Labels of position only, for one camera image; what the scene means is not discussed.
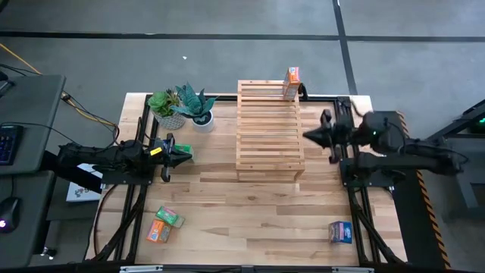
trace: orange package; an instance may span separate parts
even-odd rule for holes
[[[283,82],[283,99],[294,100],[300,83],[299,69],[297,67],[289,67]]]
[[[154,219],[150,227],[147,240],[155,243],[166,243],[170,234],[171,226],[162,220]]]

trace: succulent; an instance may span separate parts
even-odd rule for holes
[[[174,91],[167,89],[154,93],[149,99],[149,105],[156,114],[162,117],[169,117],[174,114],[171,106],[180,106],[180,100]]]
[[[205,99],[204,90],[197,96],[189,83],[182,87],[175,86],[175,88],[184,106],[172,105],[170,109],[186,118],[192,118],[196,122],[205,122],[209,111],[214,105],[215,98]]]

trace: wooden tabletop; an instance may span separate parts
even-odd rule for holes
[[[146,93],[128,93],[120,118],[119,140],[135,137]],[[360,112],[372,110],[369,96],[351,96]],[[303,130],[319,126],[326,102],[302,102]],[[357,265],[353,244],[328,241],[328,224],[351,221],[349,200],[338,165],[330,165],[330,151],[305,140],[306,170],[296,181],[241,183],[236,179],[236,102],[216,102],[212,133],[194,132],[190,121],[173,131],[177,143],[190,144],[195,161],[172,170],[164,184],[160,169],[149,187],[145,202],[137,264],[191,265]],[[354,117],[355,123],[361,120]],[[149,116],[147,133],[152,124]],[[168,130],[158,129],[165,137]],[[102,210],[98,240],[102,248],[120,224],[127,186],[119,186]],[[391,195],[369,188],[374,225],[394,253],[406,260],[398,218]],[[160,206],[186,218],[174,228],[167,243],[147,241],[146,235]],[[368,257],[368,236],[363,232]],[[125,240],[129,249],[131,230]],[[93,257],[92,243],[86,258]]]

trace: gray floor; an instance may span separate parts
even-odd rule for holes
[[[485,35],[481,0],[339,3],[347,35]],[[338,34],[331,0],[16,0],[0,14],[0,29]],[[127,92],[153,92],[188,80],[196,89],[234,93],[238,79],[282,79],[288,66],[300,66],[310,93],[349,93],[337,41],[0,38],[0,42],[44,74],[66,75],[66,90],[112,121],[118,120]],[[404,112],[414,137],[430,135],[484,98],[482,42],[349,42],[349,54],[358,93],[370,95],[377,110]],[[0,60],[23,67],[2,50]],[[111,138],[103,126],[64,104],[55,127],[86,145],[102,146]],[[48,147],[57,152],[57,145],[64,142],[53,134]],[[446,212],[452,193],[445,181],[430,176],[426,183],[436,213]],[[86,248],[83,237],[66,240],[72,225],[83,226],[62,223],[52,235],[59,238],[61,251]],[[89,224],[85,226],[84,232],[89,231]],[[457,222],[440,227],[453,268],[483,271],[485,260],[478,256],[485,250],[483,233],[478,232],[483,225]],[[75,259],[82,256],[67,255],[57,262]]]

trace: white pot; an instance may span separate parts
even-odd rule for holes
[[[179,113],[174,112],[174,114],[169,117],[162,117],[154,111],[152,111],[152,113],[155,119],[158,121],[158,124],[165,129],[176,130],[185,124],[185,118]]]
[[[198,132],[198,133],[210,133],[212,131],[212,129],[214,129],[214,114],[212,114],[212,110],[210,110],[210,112],[211,112],[211,120],[204,125],[197,124],[192,119],[192,125],[194,126],[194,130],[196,132]]]

